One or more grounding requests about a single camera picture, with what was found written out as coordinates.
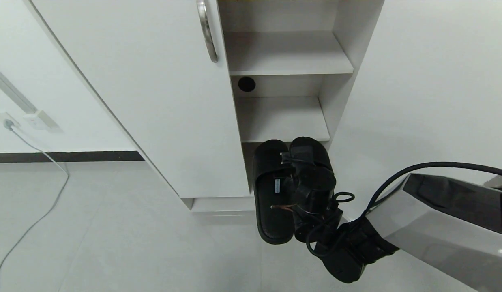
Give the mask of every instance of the gray cable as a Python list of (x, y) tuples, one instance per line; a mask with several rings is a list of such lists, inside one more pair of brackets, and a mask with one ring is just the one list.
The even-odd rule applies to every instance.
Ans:
[(23, 238), (26, 236), (26, 234), (29, 232), (29, 230), (31, 230), (38, 222), (40, 222), (40, 220), (44, 219), (55, 208), (56, 204), (58, 203), (58, 200), (60, 200), (60, 196), (62, 195), (62, 192), (64, 191), (65, 186), (67, 185), (67, 182), (69, 181), (69, 177), (71, 177), (69, 172), (67, 170), (65, 170), (64, 168), (62, 168), (62, 166), (60, 166), (58, 163), (56, 163), (56, 161), (54, 161), (54, 159), (52, 159), (51, 156), (49, 156), (49, 154), (45, 153), (44, 151), (36, 148), (35, 146), (33, 146), (31, 144), (29, 144), (26, 140), (24, 140), (24, 138), (22, 138), (17, 132), (15, 132), (15, 130), (13, 129), (14, 123), (11, 120), (4, 120), (4, 127), (6, 129), (12, 131), (12, 133), (14, 133), (17, 137), (19, 137), (19, 139), (21, 139), (25, 144), (27, 144), (27, 146), (30, 146), (31, 148), (41, 152), (43, 155), (45, 155), (47, 158), (49, 158), (49, 160), (53, 161), (53, 163), (56, 164), (56, 166), (58, 166), (58, 168), (60, 168), (63, 172), (65, 172), (65, 174), (67, 175), (67, 178), (65, 179), (65, 183), (64, 183), (64, 185), (62, 185), (62, 188), (60, 189), (60, 192), (58, 192), (58, 195), (56, 196), (56, 199), (55, 199), (53, 205), (51, 206), (51, 208), (49, 209), (49, 211), (47, 211), (44, 214), (44, 216), (40, 217), (40, 219), (38, 219), (35, 223), (33, 223), (33, 225), (31, 225), (25, 231), (25, 233), (15, 243), (15, 245), (10, 249), (10, 251), (8, 251), (8, 253), (6, 254), (6, 257), (4, 257), (2, 259), (2, 261), (0, 262), (0, 270), (2, 269), (2, 264), (4, 264), (4, 261), (6, 261), (6, 259), (10, 255), (10, 253), (17, 247), (17, 245), (19, 245), (19, 243), (23, 240)]

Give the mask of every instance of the metal door handle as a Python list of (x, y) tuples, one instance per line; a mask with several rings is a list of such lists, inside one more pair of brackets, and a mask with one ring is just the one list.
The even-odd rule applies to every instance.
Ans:
[(201, 20), (202, 33), (204, 34), (204, 41), (206, 42), (206, 48), (208, 49), (208, 54), (210, 54), (210, 59), (212, 59), (212, 62), (216, 63), (218, 61), (218, 57), (217, 57), (217, 52), (215, 51), (215, 46), (213, 45), (212, 32), (210, 31), (210, 23), (208, 22), (206, 1), (207, 0), (197, 0), (197, 10), (199, 11), (199, 19)]

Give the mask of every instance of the power outlet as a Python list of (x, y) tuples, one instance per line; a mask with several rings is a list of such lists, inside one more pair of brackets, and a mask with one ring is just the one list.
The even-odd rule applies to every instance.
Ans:
[(0, 112), (0, 124), (2, 125), (4, 123), (4, 120), (10, 120), (13, 122), (15, 127), (20, 127), (20, 124), (8, 113), (6, 112)]

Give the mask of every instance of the black slipper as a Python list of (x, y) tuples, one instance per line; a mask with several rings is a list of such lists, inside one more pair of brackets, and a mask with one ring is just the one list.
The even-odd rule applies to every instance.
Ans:
[(293, 147), (311, 146), (313, 161), (316, 166), (323, 166), (328, 170), (332, 171), (332, 166), (330, 165), (330, 158), (328, 157), (327, 150), (319, 141), (314, 140), (309, 137), (298, 137), (291, 142), (289, 149)]
[(254, 191), (258, 232), (269, 244), (283, 244), (294, 235), (292, 212), (271, 209), (272, 205), (287, 205), (290, 198), (283, 182), (290, 174), (290, 166), (283, 165), (281, 152), (288, 148), (280, 140), (268, 140), (255, 150), (253, 157)]

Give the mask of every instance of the cabinet shelf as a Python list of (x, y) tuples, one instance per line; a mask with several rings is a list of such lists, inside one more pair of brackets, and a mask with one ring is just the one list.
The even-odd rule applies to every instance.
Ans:
[(330, 31), (225, 33), (229, 72), (240, 75), (350, 74)]
[(238, 98), (235, 104), (242, 142), (330, 139), (317, 97)]

